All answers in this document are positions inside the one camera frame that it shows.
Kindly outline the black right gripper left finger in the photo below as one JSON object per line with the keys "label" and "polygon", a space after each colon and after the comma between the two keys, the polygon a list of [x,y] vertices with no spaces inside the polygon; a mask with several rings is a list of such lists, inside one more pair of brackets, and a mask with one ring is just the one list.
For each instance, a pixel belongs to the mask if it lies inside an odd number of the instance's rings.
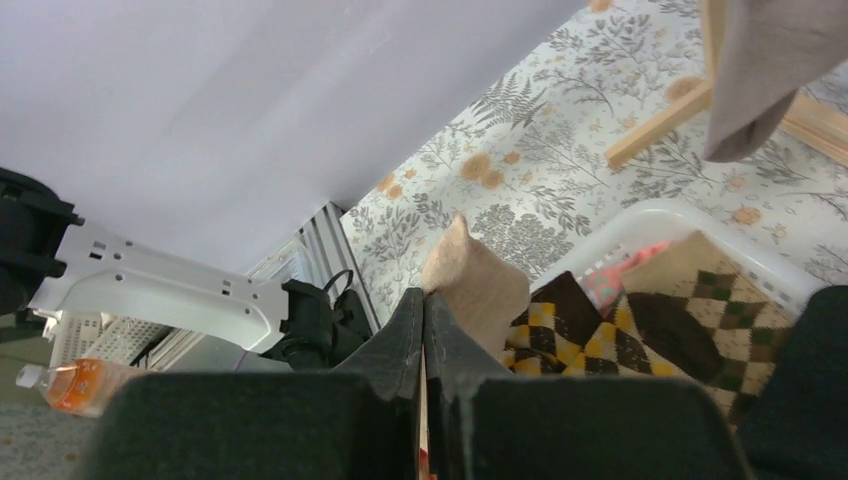
{"label": "black right gripper left finger", "polygon": [[423,292],[407,289],[389,322],[334,370],[360,381],[353,407],[352,479],[419,475],[423,313]]}

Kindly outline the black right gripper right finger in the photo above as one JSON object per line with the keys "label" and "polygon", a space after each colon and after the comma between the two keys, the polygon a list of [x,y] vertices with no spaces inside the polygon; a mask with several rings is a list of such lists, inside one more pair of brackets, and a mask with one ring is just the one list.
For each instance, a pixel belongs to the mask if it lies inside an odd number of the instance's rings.
{"label": "black right gripper right finger", "polygon": [[465,333],[444,295],[426,296],[423,326],[431,471],[439,479],[506,479],[514,376]]}

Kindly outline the grey sock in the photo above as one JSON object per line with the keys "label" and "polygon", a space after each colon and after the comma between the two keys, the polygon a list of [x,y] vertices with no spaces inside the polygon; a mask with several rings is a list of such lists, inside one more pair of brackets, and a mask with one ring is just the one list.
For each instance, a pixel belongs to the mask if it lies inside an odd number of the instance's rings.
{"label": "grey sock", "polygon": [[703,158],[754,153],[799,89],[846,61],[845,1],[731,1]]}

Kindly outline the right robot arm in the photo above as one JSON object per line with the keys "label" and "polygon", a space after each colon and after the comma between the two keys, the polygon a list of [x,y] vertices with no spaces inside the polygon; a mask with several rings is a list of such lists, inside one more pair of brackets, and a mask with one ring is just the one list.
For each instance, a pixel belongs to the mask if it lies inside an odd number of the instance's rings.
{"label": "right robot arm", "polygon": [[814,293],[736,431],[681,380],[519,377],[463,333],[445,301],[407,290],[341,363],[351,423],[326,479],[415,476],[415,404],[429,397],[440,479],[843,479],[847,290]]}

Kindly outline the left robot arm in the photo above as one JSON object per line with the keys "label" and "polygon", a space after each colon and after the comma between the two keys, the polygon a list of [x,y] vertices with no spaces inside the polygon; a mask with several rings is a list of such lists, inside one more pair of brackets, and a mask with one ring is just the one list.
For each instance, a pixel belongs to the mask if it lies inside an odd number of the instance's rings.
{"label": "left robot arm", "polygon": [[41,182],[1,171],[1,312],[108,313],[214,336],[263,354],[289,295],[147,248],[78,215]]}

